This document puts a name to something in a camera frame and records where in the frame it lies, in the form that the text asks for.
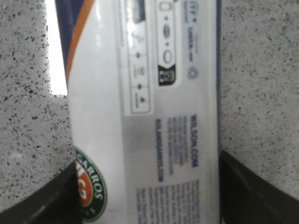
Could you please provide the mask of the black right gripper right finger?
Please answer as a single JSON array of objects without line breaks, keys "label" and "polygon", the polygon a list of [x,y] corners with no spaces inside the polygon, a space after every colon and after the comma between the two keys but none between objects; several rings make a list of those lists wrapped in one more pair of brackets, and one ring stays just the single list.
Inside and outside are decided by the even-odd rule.
[{"label": "black right gripper right finger", "polygon": [[220,154],[221,216],[226,224],[297,224],[299,201]]}]

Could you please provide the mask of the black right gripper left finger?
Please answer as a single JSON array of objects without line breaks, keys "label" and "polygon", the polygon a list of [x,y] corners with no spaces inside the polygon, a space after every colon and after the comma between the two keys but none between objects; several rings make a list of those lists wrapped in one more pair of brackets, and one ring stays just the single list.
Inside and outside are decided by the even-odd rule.
[{"label": "black right gripper left finger", "polygon": [[34,194],[0,213],[2,224],[80,224],[75,162]]}]

